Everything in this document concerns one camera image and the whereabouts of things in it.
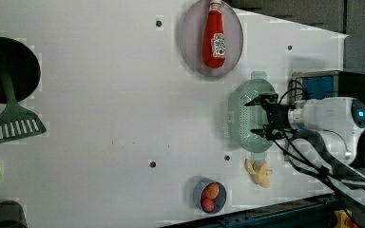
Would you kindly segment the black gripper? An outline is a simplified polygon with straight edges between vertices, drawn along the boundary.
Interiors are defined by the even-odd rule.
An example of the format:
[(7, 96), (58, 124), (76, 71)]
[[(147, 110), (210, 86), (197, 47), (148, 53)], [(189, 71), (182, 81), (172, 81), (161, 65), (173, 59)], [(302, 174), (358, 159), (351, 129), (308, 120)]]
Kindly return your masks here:
[(283, 133), (293, 131), (288, 120), (289, 105), (278, 103), (278, 94), (260, 94), (245, 106), (262, 105), (267, 115), (263, 129), (251, 129), (251, 132), (266, 140), (280, 140)]

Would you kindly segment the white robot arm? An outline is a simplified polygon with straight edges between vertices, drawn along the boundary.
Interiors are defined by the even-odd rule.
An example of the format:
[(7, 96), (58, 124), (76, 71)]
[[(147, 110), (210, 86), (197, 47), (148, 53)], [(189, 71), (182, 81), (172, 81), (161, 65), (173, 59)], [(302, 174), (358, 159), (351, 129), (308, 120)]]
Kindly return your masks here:
[(266, 112), (266, 124), (253, 132), (273, 143), (287, 141), (281, 151), (299, 173), (365, 210), (365, 175), (351, 166), (365, 132), (364, 103), (331, 97), (281, 104), (276, 94), (260, 94), (245, 105)]

